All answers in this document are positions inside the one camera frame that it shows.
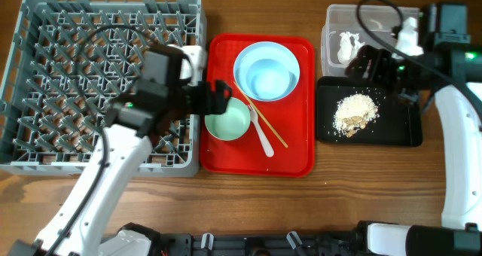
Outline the white napkin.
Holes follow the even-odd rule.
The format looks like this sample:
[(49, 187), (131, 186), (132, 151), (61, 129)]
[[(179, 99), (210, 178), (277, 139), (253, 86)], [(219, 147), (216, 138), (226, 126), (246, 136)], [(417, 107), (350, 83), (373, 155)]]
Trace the white napkin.
[(340, 33), (340, 49), (337, 52), (337, 58), (340, 64), (348, 65), (358, 54), (358, 51), (365, 46), (364, 42), (360, 42), (359, 34), (351, 32)]

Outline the green bowl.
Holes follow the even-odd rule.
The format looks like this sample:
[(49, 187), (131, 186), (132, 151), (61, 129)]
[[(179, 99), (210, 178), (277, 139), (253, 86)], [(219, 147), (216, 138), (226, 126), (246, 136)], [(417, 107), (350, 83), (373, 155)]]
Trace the green bowl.
[(204, 117), (208, 132), (216, 139), (233, 141), (243, 136), (251, 120), (248, 106), (237, 98), (230, 98), (226, 112)]

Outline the rice and nut scraps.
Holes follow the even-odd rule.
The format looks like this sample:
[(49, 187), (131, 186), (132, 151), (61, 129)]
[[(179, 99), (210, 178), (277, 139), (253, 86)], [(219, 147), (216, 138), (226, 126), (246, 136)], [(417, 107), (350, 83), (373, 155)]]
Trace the rice and nut scraps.
[(350, 138), (369, 123), (374, 123), (380, 116), (378, 111), (378, 106), (368, 95), (356, 93), (347, 96), (337, 103), (333, 128), (339, 136)]

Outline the white plastic fork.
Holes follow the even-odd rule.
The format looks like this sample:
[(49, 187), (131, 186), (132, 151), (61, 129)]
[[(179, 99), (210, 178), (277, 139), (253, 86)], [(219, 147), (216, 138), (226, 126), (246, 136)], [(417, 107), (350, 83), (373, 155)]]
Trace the white plastic fork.
[(264, 150), (264, 153), (267, 157), (272, 157), (274, 155), (274, 150), (269, 140), (265, 136), (264, 131), (261, 129), (261, 126), (258, 122), (258, 113), (256, 112), (256, 110), (253, 108), (252, 105), (249, 105), (248, 108), (249, 108), (251, 122), (255, 126), (255, 129), (258, 134), (258, 138), (260, 139), (261, 146)]

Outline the light blue bowl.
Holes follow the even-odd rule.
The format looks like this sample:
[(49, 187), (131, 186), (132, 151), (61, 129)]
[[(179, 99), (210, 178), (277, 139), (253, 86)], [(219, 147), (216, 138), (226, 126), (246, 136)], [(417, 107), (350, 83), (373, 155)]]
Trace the light blue bowl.
[(300, 78), (298, 61), (291, 56), (245, 55), (233, 67), (235, 82), (248, 97), (274, 102), (290, 95)]

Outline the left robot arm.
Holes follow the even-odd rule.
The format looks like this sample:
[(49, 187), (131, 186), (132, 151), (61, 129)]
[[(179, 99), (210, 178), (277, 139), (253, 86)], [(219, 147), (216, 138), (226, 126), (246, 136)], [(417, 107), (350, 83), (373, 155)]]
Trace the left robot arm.
[(122, 193), (151, 155), (152, 138), (187, 114), (223, 114), (232, 95), (223, 81), (201, 81), (201, 46), (153, 45), (133, 89), (113, 98), (92, 157), (60, 210), (32, 244), (17, 240), (10, 255), (160, 255), (161, 235), (128, 224), (102, 236)]

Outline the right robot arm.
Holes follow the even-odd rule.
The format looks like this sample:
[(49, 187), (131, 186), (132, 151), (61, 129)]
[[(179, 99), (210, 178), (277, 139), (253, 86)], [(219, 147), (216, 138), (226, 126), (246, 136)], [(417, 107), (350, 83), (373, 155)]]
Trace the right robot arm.
[(467, 32), (468, 9), (455, 2), (426, 5), (417, 26), (405, 17), (392, 30), (396, 45), (377, 38), (346, 68), (412, 103), (428, 90), (442, 124), (446, 192), (440, 227), (362, 221), (351, 243), (369, 255), (481, 253), (481, 48)]

